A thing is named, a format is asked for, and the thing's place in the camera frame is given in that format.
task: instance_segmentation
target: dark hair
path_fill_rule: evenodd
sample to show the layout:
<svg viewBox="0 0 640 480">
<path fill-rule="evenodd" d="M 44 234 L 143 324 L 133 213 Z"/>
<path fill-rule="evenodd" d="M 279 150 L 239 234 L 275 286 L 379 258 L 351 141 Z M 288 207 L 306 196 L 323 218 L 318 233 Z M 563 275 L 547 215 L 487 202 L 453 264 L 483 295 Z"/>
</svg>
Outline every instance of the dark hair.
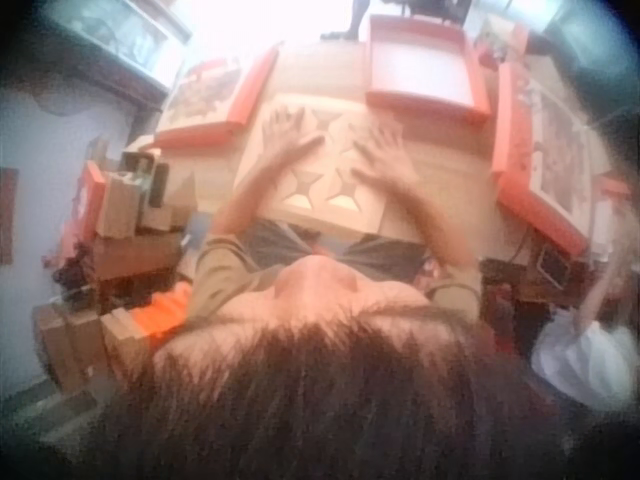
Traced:
<svg viewBox="0 0 640 480">
<path fill-rule="evenodd" d="M 197 373 L 168 357 L 107 407 L 82 476 L 561 478 L 552 414 L 522 372 L 470 342 L 426 343 L 354 321 L 264 328 Z"/>
</svg>

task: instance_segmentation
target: wooden table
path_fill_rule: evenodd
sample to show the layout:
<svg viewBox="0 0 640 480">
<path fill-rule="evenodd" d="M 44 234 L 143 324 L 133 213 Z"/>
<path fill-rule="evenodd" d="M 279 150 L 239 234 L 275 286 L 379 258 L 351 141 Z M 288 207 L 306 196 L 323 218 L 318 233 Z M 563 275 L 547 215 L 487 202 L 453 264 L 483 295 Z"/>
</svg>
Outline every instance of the wooden table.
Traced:
<svg viewBox="0 0 640 480">
<path fill-rule="evenodd" d="M 562 79 L 550 59 L 532 59 L 532 75 L 565 101 Z M 497 74 L 486 70 L 492 111 L 497 105 Z M 365 44 L 327 42 L 281 49 L 279 59 L 263 91 L 261 102 L 280 93 L 328 96 L 365 101 Z M 403 124 L 406 145 L 415 160 L 424 188 L 447 216 L 457 223 L 479 258 L 506 261 L 526 231 L 524 222 L 496 202 L 490 174 L 495 137 L 495 115 L 483 126 L 470 126 L 443 117 L 410 116 L 396 112 Z M 171 164 L 167 192 L 195 176 L 198 209 L 215 212 L 232 191 L 235 174 L 249 129 L 222 148 L 163 151 Z M 393 201 L 387 204 L 379 234 L 419 241 L 411 221 Z M 530 242 L 514 260 L 527 265 Z"/>
</svg>

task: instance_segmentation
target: orange frame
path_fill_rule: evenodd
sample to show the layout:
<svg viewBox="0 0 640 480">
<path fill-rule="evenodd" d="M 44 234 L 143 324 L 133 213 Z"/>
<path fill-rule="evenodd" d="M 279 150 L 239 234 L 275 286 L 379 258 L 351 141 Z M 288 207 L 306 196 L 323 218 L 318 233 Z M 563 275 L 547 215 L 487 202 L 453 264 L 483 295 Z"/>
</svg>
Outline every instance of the orange frame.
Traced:
<svg viewBox="0 0 640 480">
<path fill-rule="evenodd" d="M 473 107 L 439 97 L 421 94 L 376 90 L 372 87 L 373 43 L 385 31 L 410 32 L 425 37 L 441 38 L 459 45 L 469 74 L 469 85 L 473 97 Z M 401 108 L 405 110 L 429 110 L 457 116 L 471 123 L 482 123 L 491 116 L 491 107 L 484 74 L 478 60 L 478 54 L 462 29 L 413 18 L 371 15 L 371 34 L 367 42 L 366 59 L 366 100 L 374 107 Z"/>
<path fill-rule="evenodd" d="M 96 224 L 98 223 L 98 215 L 102 207 L 104 192 L 106 190 L 106 182 L 102 171 L 92 160 L 89 160 L 79 181 L 78 192 L 84 188 L 86 190 L 87 204 L 85 206 L 84 215 L 79 217 L 76 211 L 77 234 L 84 243 L 90 244 L 96 236 Z"/>
<path fill-rule="evenodd" d="M 224 122 L 174 128 L 156 134 L 149 148 L 208 147 L 228 142 L 233 134 L 246 127 L 251 118 L 258 97 L 278 58 L 279 49 L 271 47 L 257 57 L 244 78 L 236 98 Z M 224 60 L 216 59 L 194 67 L 190 73 L 202 73 L 220 66 Z"/>
<path fill-rule="evenodd" d="M 517 101 L 519 85 L 529 74 L 519 65 L 504 63 L 499 68 L 498 111 L 492 173 L 498 184 L 498 201 L 530 223 L 572 256 L 588 245 L 569 220 L 529 188 L 533 156 L 531 112 Z"/>
</svg>

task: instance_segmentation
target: wooden puzzle board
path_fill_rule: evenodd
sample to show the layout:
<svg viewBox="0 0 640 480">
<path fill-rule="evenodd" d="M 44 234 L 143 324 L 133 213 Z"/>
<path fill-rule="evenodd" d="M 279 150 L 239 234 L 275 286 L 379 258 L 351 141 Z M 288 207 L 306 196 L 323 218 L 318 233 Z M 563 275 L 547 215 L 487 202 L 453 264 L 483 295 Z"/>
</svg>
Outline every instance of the wooden puzzle board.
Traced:
<svg viewBox="0 0 640 480">
<path fill-rule="evenodd" d="M 325 142 L 284 173 L 274 185 L 263 214 L 336 234 L 377 233 L 386 197 L 352 178 L 351 168 L 366 161 L 353 141 L 371 125 L 393 120 L 372 113 L 360 103 L 304 95 L 276 96 L 258 114 L 234 189 L 256 165 L 263 151 L 262 124 L 281 105 L 303 108 L 303 132 L 320 131 Z"/>
</svg>

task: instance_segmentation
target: star-shaped cutout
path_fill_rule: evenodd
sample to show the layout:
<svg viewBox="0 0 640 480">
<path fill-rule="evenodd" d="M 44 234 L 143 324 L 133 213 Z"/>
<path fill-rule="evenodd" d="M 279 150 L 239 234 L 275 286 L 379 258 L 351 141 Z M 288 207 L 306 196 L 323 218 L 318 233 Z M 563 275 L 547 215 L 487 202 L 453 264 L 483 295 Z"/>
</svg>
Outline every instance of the star-shaped cutout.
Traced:
<svg viewBox="0 0 640 480">
<path fill-rule="evenodd" d="M 305 170 L 291 170 L 291 173 L 296 179 L 296 189 L 291 195 L 285 197 L 283 202 L 301 208 L 312 209 L 313 205 L 311 204 L 309 191 L 311 190 L 311 185 L 322 178 L 322 174 Z"/>
<path fill-rule="evenodd" d="M 327 202 L 349 210 L 362 211 L 355 197 L 358 185 L 351 179 L 351 175 L 349 175 L 347 170 L 339 168 L 336 172 L 340 179 L 340 190 L 338 190 L 338 193 L 335 195 L 329 197 Z"/>
<path fill-rule="evenodd" d="M 312 113 L 318 121 L 318 130 L 323 132 L 329 130 L 329 125 L 342 116 L 342 113 L 324 112 L 322 110 L 312 110 Z"/>
</svg>

